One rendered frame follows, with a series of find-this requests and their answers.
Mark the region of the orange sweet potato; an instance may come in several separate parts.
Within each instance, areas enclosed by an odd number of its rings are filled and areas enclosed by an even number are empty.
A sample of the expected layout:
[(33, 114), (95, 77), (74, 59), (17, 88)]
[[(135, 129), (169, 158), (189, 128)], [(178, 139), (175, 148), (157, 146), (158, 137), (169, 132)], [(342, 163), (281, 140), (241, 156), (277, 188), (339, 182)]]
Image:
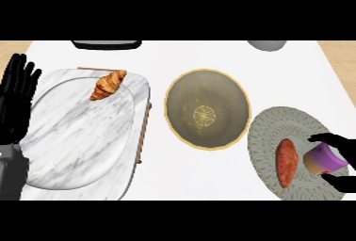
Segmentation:
[(281, 140), (275, 151), (277, 177), (282, 188), (293, 183), (297, 171), (297, 149), (291, 139)]

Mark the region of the grey round object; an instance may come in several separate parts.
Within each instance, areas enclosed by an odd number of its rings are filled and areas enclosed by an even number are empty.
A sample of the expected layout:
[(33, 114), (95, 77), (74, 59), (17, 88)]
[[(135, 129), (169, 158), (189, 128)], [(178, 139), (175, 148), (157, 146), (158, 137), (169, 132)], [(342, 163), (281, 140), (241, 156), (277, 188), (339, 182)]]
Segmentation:
[(250, 40), (250, 45), (260, 51), (266, 52), (278, 51), (285, 43), (285, 40)]

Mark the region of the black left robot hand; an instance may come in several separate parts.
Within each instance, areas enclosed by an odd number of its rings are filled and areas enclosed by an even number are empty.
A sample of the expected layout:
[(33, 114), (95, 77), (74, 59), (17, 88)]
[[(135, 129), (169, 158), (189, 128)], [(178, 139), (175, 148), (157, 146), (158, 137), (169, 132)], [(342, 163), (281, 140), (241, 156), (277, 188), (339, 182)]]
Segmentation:
[(28, 133), (40, 75), (27, 55), (14, 54), (0, 82), (0, 145), (18, 143)]

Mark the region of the round grey patterned placemat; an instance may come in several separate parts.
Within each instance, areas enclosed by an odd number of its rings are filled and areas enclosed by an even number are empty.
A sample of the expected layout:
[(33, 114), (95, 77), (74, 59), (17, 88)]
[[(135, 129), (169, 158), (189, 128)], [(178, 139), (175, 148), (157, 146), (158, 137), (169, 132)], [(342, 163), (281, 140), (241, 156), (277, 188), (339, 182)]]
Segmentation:
[[(322, 123), (303, 111), (277, 106), (256, 116), (248, 133), (250, 161), (262, 182), (272, 193), (285, 201), (340, 201), (344, 193), (310, 173), (303, 164), (303, 155), (318, 146), (310, 135), (328, 133)], [(282, 139), (296, 145), (299, 164), (293, 182), (282, 187), (275, 170), (275, 151)]]

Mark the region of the golden croissant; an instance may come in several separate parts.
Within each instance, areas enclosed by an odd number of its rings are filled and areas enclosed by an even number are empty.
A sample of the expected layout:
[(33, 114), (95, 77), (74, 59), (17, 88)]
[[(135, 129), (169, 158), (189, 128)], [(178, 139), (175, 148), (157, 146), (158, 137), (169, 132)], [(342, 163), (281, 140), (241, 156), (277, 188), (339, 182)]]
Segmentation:
[(90, 101), (102, 100), (117, 92), (121, 86), (121, 83), (124, 81), (126, 75), (127, 75), (126, 71), (117, 71), (117, 72), (113, 72), (110, 75), (104, 76), (98, 80), (96, 86), (89, 98)]

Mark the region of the black appliance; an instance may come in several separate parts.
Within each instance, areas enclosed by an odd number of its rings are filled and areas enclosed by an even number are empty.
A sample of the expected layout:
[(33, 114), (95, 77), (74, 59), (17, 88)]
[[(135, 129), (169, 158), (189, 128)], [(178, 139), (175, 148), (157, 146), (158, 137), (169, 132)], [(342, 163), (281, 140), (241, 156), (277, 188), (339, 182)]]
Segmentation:
[(141, 40), (73, 40), (73, 44), (79, 49), (86, 50), (129, 50), (136, 49)]

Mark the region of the grey bowl with gold rim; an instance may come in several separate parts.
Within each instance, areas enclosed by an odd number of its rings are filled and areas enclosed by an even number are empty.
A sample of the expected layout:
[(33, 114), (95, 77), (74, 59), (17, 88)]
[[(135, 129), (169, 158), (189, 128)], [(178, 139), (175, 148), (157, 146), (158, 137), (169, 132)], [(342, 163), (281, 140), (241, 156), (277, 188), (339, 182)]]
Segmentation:
[(191, 147), (206, 151), (228, 148), (250, 127), (250, 98), (241, 84), (217, 70), (186, 72), (167, 90), (164, 116)]

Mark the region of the white marble plate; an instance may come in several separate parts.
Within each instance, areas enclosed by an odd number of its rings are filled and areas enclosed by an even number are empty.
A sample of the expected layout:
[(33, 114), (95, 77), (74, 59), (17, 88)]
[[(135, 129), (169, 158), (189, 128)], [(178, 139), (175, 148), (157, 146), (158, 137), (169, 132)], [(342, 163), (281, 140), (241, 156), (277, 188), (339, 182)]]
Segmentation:
[(28, 135), (21, 141), (31, 160), (28, 185), (70, 190), (96, 182), (126, 149), (135, 107), (120, 87), (93, 101), (95, 77), (74, 78), (52, 87), (36, 101)]

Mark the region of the purple can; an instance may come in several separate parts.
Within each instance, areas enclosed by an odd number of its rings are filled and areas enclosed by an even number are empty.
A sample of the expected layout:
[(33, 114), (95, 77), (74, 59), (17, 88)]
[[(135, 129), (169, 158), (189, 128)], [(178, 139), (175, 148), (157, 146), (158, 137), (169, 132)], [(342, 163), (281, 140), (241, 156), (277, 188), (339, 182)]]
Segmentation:
[(337, 149), (324, 142), (303, 155), (303, 164), (315, 175), (334, 172), (349, 165)]

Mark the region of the white marble tray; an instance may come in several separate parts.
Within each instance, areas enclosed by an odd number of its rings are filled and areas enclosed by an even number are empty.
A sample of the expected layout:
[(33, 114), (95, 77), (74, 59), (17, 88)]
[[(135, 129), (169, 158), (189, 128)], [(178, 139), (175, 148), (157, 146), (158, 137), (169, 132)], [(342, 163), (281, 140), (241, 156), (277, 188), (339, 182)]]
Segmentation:
[[(98, 80), (108, 75), (107, 71), (62, 69), (49, 73), (39, 80), (39, 86), (34, 97), (34, 104), (46, 91), (64, 81), (95, 77)], [(136, 168), (136, 160), (139, 154), (142, 128), (147, 120), (147, 112), (149, 107), (151, 87), (147, 78), (129, 73), (124, 83), (120, 87), (126, 87), (133, 98), (135, 116), (130, 129), (130, 137), (126, 149), (123, 150), (118, 161), (104, 177), (92, 184), (70, 190), (49, 190), (28, 185), (22, 189), (21, 199), (24, 201), (48, 201), (48, 200), (120, 200), (129, 190), (130, 181)]]

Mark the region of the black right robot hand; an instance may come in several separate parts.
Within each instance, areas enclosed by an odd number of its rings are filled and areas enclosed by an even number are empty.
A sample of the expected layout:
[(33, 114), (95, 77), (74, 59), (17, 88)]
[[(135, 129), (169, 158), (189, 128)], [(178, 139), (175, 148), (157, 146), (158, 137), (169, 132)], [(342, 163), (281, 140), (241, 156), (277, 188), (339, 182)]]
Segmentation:
[[(349, 139), (333, 133), (322, 133), (310, 135), (308, 140), (310, 142), (321, 141), (334, 147), (344, 157), (346, 162), (356, 170), (356, 139)], [(324, 173), (321, 177), (340, 192), (356, 193), (356, 176), (334, 176), (333, 174)]]

